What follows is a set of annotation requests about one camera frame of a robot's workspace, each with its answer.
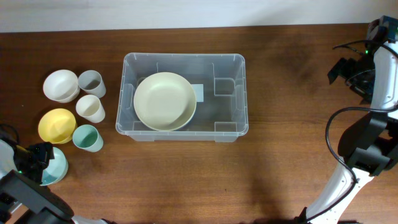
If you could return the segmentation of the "mint green small bowl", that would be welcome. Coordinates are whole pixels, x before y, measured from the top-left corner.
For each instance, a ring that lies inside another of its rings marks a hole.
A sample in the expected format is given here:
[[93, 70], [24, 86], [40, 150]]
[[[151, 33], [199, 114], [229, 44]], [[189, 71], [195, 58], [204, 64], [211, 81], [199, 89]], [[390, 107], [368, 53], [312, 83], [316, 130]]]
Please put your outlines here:
[[54, 158], [49, 160], [49, 165], [43, 170], [41, 186], [56, 184], [67, 174], [68, 161], [64, 153], [57, 147], [53, 147]]

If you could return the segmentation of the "yellow small bowl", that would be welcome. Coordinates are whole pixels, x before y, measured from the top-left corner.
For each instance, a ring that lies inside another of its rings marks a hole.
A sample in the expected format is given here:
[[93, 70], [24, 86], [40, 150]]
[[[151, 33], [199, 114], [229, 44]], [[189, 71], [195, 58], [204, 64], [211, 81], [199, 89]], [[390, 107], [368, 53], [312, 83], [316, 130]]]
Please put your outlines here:
[[77, 123], [73, 113], [57, 108], [43, 115], [38, 124], [38, 133], [45, 142], [65, 144], [72, 140], [76, 128]]

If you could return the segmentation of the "white small bowl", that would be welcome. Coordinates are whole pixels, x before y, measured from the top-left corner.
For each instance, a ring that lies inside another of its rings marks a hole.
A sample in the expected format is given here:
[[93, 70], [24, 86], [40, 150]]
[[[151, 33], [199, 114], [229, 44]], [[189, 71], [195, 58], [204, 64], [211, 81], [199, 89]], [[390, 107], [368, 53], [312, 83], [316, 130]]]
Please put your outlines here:
[[77, 75], [70, 70], [52, 72], [44, 81], [44, 95], [59, 103], [69, 103], [80, 93]]

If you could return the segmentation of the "cream plate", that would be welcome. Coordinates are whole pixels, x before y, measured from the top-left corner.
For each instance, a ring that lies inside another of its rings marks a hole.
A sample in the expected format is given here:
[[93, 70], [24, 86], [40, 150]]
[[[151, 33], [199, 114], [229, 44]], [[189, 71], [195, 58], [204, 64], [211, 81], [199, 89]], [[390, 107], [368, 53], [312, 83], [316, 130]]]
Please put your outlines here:
[[140, 121], [156, 131], [184, 127], [197, 109], [197, 97], [190, 82], [171, 72], [155, 73], [141, 81], [133, 103]]

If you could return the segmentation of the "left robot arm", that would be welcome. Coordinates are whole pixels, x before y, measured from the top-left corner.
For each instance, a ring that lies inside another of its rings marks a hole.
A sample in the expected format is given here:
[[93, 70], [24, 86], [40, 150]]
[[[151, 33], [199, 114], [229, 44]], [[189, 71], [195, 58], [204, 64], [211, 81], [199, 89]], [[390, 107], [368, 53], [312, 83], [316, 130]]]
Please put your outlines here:
[[64, 200], [42, 185], [44, 170], [54, 160], [52, 143], [41, 142], [24, 148], [16, 129], [1, 125], [1, 223], [8, 222], [24, 205], [27, 211], [16, 223], [114, 224], [106, 219], [76, 216]]

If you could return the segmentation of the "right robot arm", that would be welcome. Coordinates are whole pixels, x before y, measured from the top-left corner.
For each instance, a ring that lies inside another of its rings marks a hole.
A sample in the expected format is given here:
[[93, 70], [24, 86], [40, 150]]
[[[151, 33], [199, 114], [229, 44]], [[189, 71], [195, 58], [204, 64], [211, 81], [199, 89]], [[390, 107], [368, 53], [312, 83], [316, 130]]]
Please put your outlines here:
[[361, 58], [341, 58], [329, 71], [370, 104], [365, 115], [329, 151], [338, 165], [323, 192], [295, 223], [339, 223], [356, 194], [384, 170], [397, 165], [397, 19], [382, 16], [368, 26]]

